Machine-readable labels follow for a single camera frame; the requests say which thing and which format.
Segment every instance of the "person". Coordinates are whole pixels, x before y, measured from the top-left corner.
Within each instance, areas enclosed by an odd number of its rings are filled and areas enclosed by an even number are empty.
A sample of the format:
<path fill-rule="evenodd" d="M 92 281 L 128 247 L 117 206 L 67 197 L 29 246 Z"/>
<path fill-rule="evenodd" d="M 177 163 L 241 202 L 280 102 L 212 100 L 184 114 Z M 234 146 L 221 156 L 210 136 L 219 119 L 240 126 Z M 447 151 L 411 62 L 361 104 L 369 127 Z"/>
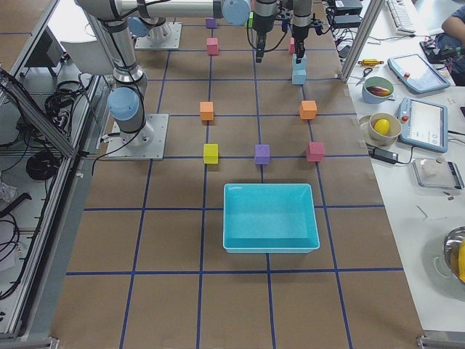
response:
<path fill-rule="evenodd" d="M 462 52 L 456 57 L 448 58 L 446 66 L 457 86 L 465 86 L 465 6 L 457 9 L 442 24 L 443 34 L 436 37 L 437 48 L 444 50 L 448 47 Z"/>

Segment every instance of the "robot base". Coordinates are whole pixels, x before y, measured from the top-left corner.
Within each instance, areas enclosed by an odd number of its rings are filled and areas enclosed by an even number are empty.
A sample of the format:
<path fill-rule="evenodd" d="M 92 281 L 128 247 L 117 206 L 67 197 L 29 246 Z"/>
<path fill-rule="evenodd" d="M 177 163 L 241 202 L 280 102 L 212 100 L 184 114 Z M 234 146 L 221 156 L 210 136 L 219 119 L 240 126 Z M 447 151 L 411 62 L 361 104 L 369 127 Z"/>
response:
<path fill-rule="evenodd" d="M 168 131 L 168 114 L 145 114 L 146 122 L 151 125 L 155 130 L 155 137 L 150 144 L 129 148 L 123 147 L 115 153 L 108 154 L 106 158 L 120 159 L 120 160 L 161 160 L 163 159 L 163 152 L 165 150 L 166 132 Z M 113 125 L 112 132 L 119 132 L 118 125 Z M 108 143 L 107 152 L 114 151 L 123 145 L 123 141 L 120 137 L 110 138 Z"/>
<path fill-rule="evenodd" d="M 179 49 L 179 42 L 181 41 L 182 24 L 178 22 L 168 24 L 171 27 L 171 35 L 166 41 L 153 42 L 147 39 L 147 37 L 137 38 L 136 45 L 134 46 L 134 48 L 140 51 Z"/>

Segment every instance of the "keyboard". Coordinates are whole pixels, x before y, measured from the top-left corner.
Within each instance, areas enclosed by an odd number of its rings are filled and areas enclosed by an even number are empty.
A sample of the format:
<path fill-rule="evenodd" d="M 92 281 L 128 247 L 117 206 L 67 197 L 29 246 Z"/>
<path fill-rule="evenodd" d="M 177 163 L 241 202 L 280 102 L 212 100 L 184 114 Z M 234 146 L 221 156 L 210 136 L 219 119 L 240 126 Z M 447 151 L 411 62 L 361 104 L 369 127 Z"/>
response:
<path fill-rule="evenodd" d="M 409 35 L 415 33 L 416 28 L 407 13 L 404 1 L 410 0 L 386 0 L 386 8 L 395 33 Z"/>

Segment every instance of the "person's arm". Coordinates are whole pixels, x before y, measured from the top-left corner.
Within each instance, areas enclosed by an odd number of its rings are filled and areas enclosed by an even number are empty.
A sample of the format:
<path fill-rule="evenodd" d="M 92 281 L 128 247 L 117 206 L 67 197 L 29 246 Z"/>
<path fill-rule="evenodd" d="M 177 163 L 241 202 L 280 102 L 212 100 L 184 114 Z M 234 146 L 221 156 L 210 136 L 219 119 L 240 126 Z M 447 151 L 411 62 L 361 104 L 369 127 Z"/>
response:
<path fill-rule="evenodd" d="M 442 29 L 449 36 L 460 40 L 462 46 L 465 47 L 465 23 L 462 19 L 452 15 L 444 21 Z"/>

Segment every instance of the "beige bowl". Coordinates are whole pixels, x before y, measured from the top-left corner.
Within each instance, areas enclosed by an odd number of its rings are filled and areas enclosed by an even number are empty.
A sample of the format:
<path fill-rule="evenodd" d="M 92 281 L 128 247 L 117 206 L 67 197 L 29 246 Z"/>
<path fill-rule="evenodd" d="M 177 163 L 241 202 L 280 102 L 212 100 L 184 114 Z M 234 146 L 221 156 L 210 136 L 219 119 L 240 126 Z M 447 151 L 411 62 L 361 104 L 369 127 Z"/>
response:
<path fill-rule="evenodd" d="M 382 135 L 381 133 L 378 133 L 375 131 L 374 126 L 375 123 L 379 119 L 387 119 L 389 121 L 389 131 L 387 134 Z M 376 113 L 373 114 L 370 117 L 370 121 L 368 122 L 368 133 L 369 135 L 374 138 L 375 140 L 379 141 L 380 145 L 389 145 L 392 144 L 393 141 L 397 138 L 398 135 L 400 135 L 402 131 L 402 126 L 400 124 L 400 121 L 397 120 L 394 116 L 388 113 Z"/>

